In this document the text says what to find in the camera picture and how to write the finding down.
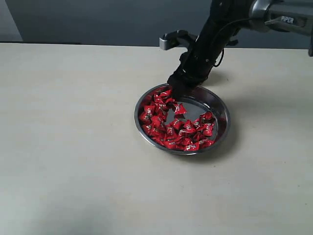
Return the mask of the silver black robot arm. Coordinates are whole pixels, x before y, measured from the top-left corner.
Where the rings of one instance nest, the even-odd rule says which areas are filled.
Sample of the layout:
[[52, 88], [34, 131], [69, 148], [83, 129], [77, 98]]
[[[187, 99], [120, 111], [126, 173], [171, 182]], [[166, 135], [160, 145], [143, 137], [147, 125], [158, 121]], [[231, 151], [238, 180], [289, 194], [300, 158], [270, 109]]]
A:
[[210, 14], [198, 36], [185, 30], [164, 34], [159, 47], [169, 50], [178, 46], [187, 48], [180, 56], [180, 65], [167, 80], [173, 97], [178, 99], [202, 84], [218, 57], [224, 56], [226, 46], [242, 28], [258, 32], [269, 30], [313, 36], [313, 3], [285, 2], [283, 0], [214, 0]]

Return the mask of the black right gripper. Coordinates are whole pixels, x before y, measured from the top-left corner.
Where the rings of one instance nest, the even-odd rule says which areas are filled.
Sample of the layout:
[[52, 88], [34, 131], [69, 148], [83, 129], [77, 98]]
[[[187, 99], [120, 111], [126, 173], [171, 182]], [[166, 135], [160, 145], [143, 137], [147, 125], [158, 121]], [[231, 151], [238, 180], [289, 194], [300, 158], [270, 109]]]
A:
[[175, 100], [192, 92], [207, 80], [217, 57], [237, 28], [232, 20], [208, 18], [195, 43], [180, 63], [178, 72], [173, 72], [167, 80]]

